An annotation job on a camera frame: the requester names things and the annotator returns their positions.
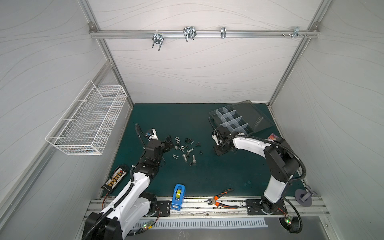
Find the orange handle pliers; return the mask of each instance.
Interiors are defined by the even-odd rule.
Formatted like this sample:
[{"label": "orange handle pliers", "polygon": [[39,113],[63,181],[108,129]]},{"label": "orange handle pliers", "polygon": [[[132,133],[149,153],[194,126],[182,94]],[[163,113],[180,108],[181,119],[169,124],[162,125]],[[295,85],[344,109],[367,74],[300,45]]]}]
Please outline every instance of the orange handle pliers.
[{"label": "orange handle pliers", "polygon": [[230,189],[227,189],[227,190],[224,190],[222,193],[220,193],[219,195],[216,195],[214,198],[211,198],[211,199],[208,199],[207,202],[208,202],[208,205],[216,205],[218,207],[225,207],[225,208],[228,208],[228,209],[238,209],[239,206],[229,206],[229,205],[225,205],[225,204],[222,204],[220,202],[217,202],[217,200],[219,198],[221,198],[222,196],[224,196],[225,194],[229,193],[229,192],[232,192],[233,189],[230,188]]}]

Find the wire mesh basket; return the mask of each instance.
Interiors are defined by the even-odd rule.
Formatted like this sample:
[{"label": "wire mesh basket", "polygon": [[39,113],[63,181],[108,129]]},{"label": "wire mesh basket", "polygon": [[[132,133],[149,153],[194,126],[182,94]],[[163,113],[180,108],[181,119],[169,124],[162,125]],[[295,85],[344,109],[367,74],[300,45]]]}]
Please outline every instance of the wire mesh basket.
[{"label": "wire mesh basket", "polygon": [[71,117],[64,114],[46,137],[67,155],[101,155],[127,99],[122,86],[91,86],[79,94],[83,93],[83,100],[75,100],[68,108],[67,114],[75,109]]}]

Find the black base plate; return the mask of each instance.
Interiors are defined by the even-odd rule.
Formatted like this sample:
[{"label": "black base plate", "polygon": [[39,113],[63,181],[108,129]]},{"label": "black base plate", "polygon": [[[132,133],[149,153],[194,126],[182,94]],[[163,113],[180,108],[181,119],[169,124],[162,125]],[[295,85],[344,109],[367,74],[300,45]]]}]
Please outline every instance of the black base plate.
[{"label": "black base plate", "polygon": [[[262,207],[258,206],[260,203],[260,199],[246,199],[245,203],[247,205],[247,214],[248,215],[265,215],[262,211]],[[279,203],[277,204],[277,207],[283,210],[284,212],[287,212],[287,209],[285,208],[284,200],[280,199]],[[273,212],[271,215],[281,215],[279,210]]]},{"label": "black base plate", "polygon": [[160,217],[169,217],[170,201],[157,201],[156,206],[160,209]]}]

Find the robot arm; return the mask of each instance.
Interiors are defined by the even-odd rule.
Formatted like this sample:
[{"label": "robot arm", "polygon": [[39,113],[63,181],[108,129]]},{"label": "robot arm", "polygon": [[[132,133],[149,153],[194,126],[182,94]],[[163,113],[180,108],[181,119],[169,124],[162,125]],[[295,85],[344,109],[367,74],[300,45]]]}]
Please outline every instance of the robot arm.
[{"label": "robot arm", "polygon": [[260,205],[265,214],[272,214],[276,211],[277,203],[281,200],[288,182],[300,167],[298,161],[284,149],[291,150],[287,142],[282,138],[275,140],[275,143],[284,147],[281,148],[271,143],[245,136],[242,133],[231,134],[223,126],[219,126],[212,133],[212,138],[216,142],[214,149],[217,155],[225,154],[232,148],[237,148],[256,153],[266,159],[271,172],[271,178],[262,196]]},{"label": "robot arm", "polygon": [[139,162],[132,166],[131,180],[99,214],[89,215],[83,240],[123,240],[141,217],[155,213],[156,196],[144,191],[157,175],[163,154],[174,145],[170,136],[159,141],[155,129],[145,137],[149,142]]}]

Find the gray disc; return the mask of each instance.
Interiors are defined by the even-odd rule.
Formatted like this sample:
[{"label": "gray disc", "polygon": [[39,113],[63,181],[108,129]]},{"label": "gray disc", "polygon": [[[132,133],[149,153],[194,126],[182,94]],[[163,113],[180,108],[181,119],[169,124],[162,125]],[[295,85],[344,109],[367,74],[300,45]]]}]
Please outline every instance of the gray disc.
[{"label": "gray disc", "polygon": [[303,207],[310,207],[312,205],[312,197],[307,198],[304,202],[300,200],[305,194],[307,193],[306,190],[303,189],[297,189],[295,192],[295,198],[296,201],[301,204]]}]

